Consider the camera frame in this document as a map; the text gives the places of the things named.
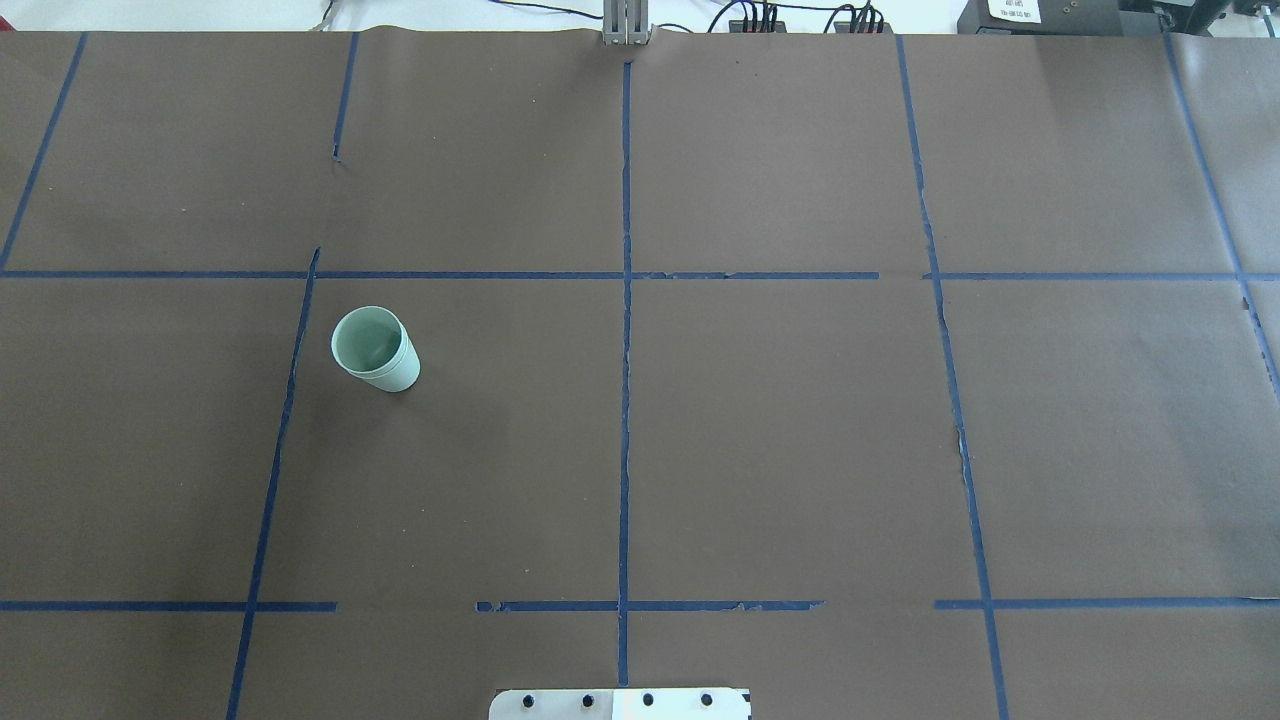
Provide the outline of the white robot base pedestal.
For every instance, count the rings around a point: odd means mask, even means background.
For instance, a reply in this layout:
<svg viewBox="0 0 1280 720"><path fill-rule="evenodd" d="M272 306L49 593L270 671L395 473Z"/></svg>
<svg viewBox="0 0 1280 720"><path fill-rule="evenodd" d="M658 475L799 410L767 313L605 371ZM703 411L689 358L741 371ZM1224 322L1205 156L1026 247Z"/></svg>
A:
<svg viewBox="0 0 1280 720"><path fill-rule="evenodd" d="M508 689L489 719L751 719L748 689L730 687Z"/></svg>

